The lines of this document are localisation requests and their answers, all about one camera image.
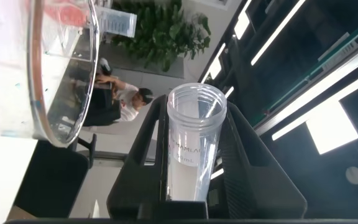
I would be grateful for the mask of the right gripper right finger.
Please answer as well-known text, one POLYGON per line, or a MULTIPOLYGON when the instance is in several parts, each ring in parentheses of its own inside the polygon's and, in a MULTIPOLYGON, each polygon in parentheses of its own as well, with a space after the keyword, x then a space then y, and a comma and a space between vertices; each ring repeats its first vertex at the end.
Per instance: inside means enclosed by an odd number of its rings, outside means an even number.
POLYGON ((307 201, 236 105, 227 104, 218 150, 231 218, 303 218, 307 201))

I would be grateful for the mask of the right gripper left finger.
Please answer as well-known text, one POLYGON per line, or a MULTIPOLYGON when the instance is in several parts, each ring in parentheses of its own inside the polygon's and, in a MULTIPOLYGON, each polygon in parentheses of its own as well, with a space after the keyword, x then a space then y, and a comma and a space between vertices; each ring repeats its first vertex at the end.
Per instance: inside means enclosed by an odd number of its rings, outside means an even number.
POLYGON ((158 97, 150 106, 124 165, 108 195, 111 218, 152 218, 160 202, 167 199, 168 116, 167 97, 158 97), (155 162, 144 164, 155 125, 155 162))

